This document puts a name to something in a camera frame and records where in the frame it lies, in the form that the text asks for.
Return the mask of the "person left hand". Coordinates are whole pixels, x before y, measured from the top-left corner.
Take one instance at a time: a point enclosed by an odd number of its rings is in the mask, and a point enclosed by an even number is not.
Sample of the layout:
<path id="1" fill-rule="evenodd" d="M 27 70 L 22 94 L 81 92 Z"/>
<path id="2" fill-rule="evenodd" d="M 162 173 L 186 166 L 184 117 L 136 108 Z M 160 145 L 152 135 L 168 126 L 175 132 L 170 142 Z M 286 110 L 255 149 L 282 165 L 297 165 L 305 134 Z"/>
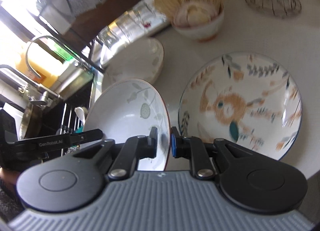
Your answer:
<path id="1" fill-rule="evenodd" d="M 1 171 L 0 171 L 1 180 L 3 181 L 6 188 L 8 188 L 12 192 L 15 191 L 16 183 L 20 174 L 21 173 L 18 171 L 12 171 L 12 170 L 3 169 L 3 168 L 1 168 Z"/>

